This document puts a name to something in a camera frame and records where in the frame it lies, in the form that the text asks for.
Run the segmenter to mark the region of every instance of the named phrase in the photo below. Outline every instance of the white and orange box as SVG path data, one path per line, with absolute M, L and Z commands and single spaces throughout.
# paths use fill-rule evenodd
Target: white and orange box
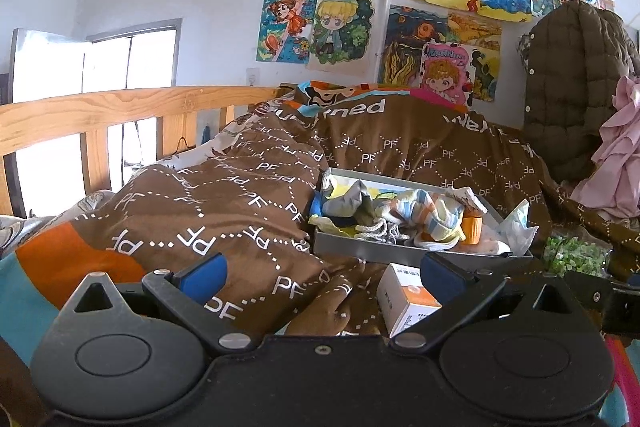
M 390 337 L 442 307 L 422 286 L 420 269 L 401 264 L 389 264 L 378 284 L 376 297 Z

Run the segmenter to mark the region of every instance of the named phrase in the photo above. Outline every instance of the open box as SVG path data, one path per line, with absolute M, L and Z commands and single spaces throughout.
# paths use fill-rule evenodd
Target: open box
M 386 176 L 378 176 L 376 174 L 367 174 L 365 172 L 346 171 L 343 169 L 329 168 L 329 174 L 335 176 L 343 176 L 356 180 L 362 180 L 367 187 L 379 188 L 383 191 L 402 192 L 409 188 L 421 188 L 428 192 L 436 192 L 444 194 L 443 187 L 434 185 L 426 185 L 421 183 L 410 182 L 406 180 L 398 180 L 396 178 L 388 178 Z M 483 224 L 495 229 L 502 222 L 500 214 L 487 203 L 482 196 L 477 196 L 482 204 L 486 206 L 487 213 L 482 216 Z M 350 257 L 358 257 L 364 261 L 371 263 L 396 263 L 405 266 L 420 266 L 420 261 L 426 250 L 417 247 L 405 247 L 403 245 L 388 245 L 386 243 L 375 243 L 373 241 L 364 241 L 363 239 L 354 239 L 352 237 L 342 237 L 340 235 L 332 235 L 315 230 L 314 253 L 316 255 L 323 253 L 336 254 L 341 253 Z M 448 261 L 456 266 L 468 271 L 475 271 L 479 268 L 502 268 L 512 266 L 514 263 L 528 263 L 533 259 L 532 254 L 527 251 L 525 255 L 484 255 L 477 253 L 462 253 L 452 250 L 438 252 Z

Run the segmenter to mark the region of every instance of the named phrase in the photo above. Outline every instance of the wall outlet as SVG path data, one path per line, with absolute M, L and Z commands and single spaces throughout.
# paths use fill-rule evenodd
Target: wall outlet
M 246 85 L 257 86 L 260 84 L 260 68 L 246 68 Z

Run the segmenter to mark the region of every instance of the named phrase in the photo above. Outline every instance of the pink ruffled clothing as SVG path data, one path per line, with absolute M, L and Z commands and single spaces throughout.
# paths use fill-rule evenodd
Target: pink ruffled clothing
M 615 217 L 640 215 L 640 78 L 622 76 L 612 97 L 617 110 L 602 124 L 602 146 L 591 160 L 597 170 L 581 181 L 572 200 Z

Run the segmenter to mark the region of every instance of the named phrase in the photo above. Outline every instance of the wooden bed rail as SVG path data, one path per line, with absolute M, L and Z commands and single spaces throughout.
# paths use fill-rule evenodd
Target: wooden bed rail
M 80 134 L 87 194 L 111 188 L 107 127 L 158 117 L 158 158 L 196 145 L 196 114 L 220 109 L 220 129 L 237 105 L 276 96 L 276 87 L 163 87 L 91 92 L 0 106 L 0 214 L 12 214 L 3 157 L 36 143 Z

